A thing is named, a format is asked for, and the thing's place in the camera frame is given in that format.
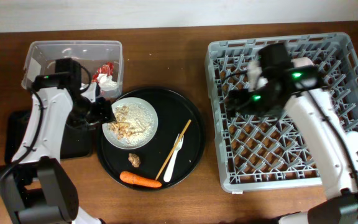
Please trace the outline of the pink bowl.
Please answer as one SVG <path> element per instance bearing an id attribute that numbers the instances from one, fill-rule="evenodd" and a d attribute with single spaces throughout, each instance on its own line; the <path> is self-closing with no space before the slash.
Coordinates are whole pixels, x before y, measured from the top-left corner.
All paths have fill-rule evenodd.
<path id="1" fill-rule="evenodd" d="M 293 64 L 293 68 L 290 69 L 292 72 L 316 69 L 316 65 L 308 57 L 294 58 L 291 60 L 291 62 Z"/>

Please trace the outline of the grey plate with food scraps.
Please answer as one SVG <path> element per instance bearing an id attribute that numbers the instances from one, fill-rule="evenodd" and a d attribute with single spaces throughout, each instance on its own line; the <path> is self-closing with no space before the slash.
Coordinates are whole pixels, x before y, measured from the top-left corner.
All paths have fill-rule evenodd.
<path id="1" fill-rule="evenodd" d="M 132 150 L 146 145 L 155 136 L 158 116 L 147 101 L 128 97 L 111 105 L 115 121 L 103 124 L 104 137 L 119 149 Z"/>

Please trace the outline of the red and white wrapper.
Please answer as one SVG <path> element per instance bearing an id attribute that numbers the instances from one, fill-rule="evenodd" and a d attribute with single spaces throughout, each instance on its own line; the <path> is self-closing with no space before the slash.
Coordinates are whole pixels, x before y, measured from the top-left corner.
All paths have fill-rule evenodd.
<path id="1" fill-rule="evenodd" d="M 99 85 L 103 91 L 111 91 L 118 88 L 118 83 L 113 80 L 114 64 L 105 63 L 97 69 L 92 77 L 92 82 Z"/>

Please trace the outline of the brown walnut piece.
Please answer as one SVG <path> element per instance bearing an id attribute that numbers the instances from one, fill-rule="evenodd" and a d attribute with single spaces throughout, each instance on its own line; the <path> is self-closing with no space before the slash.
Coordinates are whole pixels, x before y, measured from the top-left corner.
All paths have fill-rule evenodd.
<path id="1" fill-rule="evenodd" d="M 140 166 L 140 157 L 138 155 L 129 153 L 128 160 L 133 167 L 138 168 Z"/>

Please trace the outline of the orange carrot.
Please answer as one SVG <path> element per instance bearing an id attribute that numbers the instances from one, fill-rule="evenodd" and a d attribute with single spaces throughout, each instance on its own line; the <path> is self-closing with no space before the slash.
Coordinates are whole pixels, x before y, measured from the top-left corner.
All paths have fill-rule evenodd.
<path id="1" fill-rule="evenodd" d="M 139 185 L 142 187 L 160 188 L 162 186 L 157 180 L 141 177 L 128 171 L 121 172 L 119 178 L 127 184 Z"/>

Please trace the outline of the light blue plastic cup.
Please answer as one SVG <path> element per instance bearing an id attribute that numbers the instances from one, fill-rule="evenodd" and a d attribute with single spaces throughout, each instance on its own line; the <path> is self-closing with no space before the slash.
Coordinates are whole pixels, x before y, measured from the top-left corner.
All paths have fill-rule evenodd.
<path id="1" fill-rule="evenodd" d="M 346 142 L 349 150 L 354 153 L 358 152 L 358 132 L 349 131 L 346 134 Z"/>

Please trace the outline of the wooden chopstick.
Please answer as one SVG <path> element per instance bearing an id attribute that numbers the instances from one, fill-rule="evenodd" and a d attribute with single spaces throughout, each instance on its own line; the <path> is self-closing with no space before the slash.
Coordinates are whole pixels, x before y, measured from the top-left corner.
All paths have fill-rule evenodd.
<path id="1" fill-rule="evenodd" d="M 181 133 L 178 136 L 178 139 L 175 141 L 171 151 L 169 152 L 167 158 L 165 159 L 164 163 L 162 164 L 157 176 L 155 177 L 155 180 L 158 180 L 158 178 L 160 177 L 160 174 L 162 173 L 162 171 L 164 170 L 164 168 L 166 167 L 166 165 L 168 164 L 172 154 L 174 153 L 175 149 L 177 148 L 178 144 L 181 142 L 181 139 L 183 137 L 183 135 L 185 134 L 186 130 L 188 129 L 189 125 L 191 124 L 191 120 L 189 119 L 185 125 L 185 127 L 183 128 L 183 130 L 181 131 Z"/>

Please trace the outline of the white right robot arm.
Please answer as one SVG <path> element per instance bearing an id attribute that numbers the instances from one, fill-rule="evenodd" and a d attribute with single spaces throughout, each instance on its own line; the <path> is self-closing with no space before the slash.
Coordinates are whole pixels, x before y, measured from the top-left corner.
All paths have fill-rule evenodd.
<path id="1" fill-rule="evenodd" d="M 358 223 L 358 133 L 346 133 L 316 65 L 292 60 L 283 43 L 257 53 L 246 75 L 247 90 L 227 95 L 228 118 L 236 114 L 293 120 L 319 170 L 327 200 L 307 212 L 277 217 L 275 223 Z"/>

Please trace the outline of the white plastic fork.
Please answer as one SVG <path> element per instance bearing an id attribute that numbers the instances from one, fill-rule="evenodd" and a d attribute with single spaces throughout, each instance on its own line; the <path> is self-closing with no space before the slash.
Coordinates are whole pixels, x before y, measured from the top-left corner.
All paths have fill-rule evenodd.
<path id="1" fill-rule="evenodd" d="M 175 162 L 176 162 L 176 158 L 177 158 L 177 154 L 179 152 L 179 150 L 182 148 L 182 145 L 183 145 L 183 139 L 184 137 L 181 137 L 180 139 L 178 139 L 179 136 L 177 136 L 177 146 L 170 158 L 170 161 L 168 163 L 168 166 L 165 170 L 165 173 L 164 173 L 164 176 L 163 176 L 163 181 L 168 183 L 171 181 L 172 179 L 172 175 L 173 175 L 173 170 L 174 170 L 174 166 L 175 166 Z"/>

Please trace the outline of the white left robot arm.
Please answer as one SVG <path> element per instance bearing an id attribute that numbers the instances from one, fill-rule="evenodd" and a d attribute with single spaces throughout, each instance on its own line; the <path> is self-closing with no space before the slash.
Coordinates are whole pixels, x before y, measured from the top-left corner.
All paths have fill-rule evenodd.
<path id="1" fill-rule="evenodd" d="M 60 164 L 66 124 L 88 128 L 115 121 L 111 103 L 81 86 L 87 69 L 72 58 L 37 75 L 26 89 L 32 110 L 10 164 L 0 166 L 0 196 L 13 223 L 102 223 L 79 205 L 78 192 Z"/>

